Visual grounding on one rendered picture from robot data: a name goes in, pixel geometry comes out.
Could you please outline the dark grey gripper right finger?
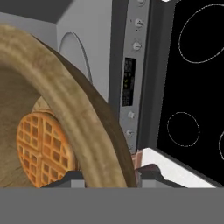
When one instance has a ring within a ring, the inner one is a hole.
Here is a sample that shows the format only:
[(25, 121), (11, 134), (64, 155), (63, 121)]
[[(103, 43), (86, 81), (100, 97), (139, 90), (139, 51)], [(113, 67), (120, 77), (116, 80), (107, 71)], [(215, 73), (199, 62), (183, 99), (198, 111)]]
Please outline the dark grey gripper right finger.
[(135, 169), (135, 175), (136, 185), (140, 188), (184, 188), (183, 185), (166, 179), (155, 164)]

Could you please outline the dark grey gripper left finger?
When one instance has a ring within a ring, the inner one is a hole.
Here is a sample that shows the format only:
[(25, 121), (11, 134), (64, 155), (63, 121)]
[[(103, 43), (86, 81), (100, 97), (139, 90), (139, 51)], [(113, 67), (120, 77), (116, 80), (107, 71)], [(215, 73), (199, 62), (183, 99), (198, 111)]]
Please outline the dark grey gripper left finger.
[(45, 187), (85, 188), (86, 183), (80, 171), (68, 171), (62, 179), (47, 184)]

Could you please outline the brown wooden bowl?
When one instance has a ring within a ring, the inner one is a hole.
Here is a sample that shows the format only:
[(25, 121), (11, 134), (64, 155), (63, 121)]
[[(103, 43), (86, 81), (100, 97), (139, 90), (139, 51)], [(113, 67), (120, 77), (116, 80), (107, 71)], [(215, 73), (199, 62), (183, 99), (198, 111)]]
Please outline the brown wooden bowl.
[(81, 71), (30, 33), (0, 24), (0, 69), (23, 76), (61, 123), (89, 187), (135, 187), (122, 128)]

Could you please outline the golden round waffle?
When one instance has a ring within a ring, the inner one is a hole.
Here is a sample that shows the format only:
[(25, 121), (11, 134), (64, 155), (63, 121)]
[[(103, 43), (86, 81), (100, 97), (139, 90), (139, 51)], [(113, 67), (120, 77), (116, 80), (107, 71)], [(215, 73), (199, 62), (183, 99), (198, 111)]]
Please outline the golden round waffle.
[(42, 97), (17, 126), (17, 154), (26, 176), (37, 188), (80, 169), (60, 122)]

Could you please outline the grey microwave oven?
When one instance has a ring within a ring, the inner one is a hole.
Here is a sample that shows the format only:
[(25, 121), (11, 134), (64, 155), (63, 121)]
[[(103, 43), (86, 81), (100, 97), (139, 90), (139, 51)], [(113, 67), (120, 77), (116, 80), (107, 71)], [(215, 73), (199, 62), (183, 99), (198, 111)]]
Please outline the grey microwave oven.
[(112, 0), (0, 0), (0, 23), (29, 32), (79, 69), (83, 51), (95, 88), (109, 97)]

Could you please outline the black hob with silver panel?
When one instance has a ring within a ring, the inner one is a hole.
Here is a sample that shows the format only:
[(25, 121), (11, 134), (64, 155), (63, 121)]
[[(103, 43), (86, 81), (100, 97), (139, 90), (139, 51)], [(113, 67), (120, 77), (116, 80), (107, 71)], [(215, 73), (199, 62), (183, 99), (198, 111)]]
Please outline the black hob with silver panel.
[(224, 187), (224, 0), (112, 0), (108, 102), (130, 153)]

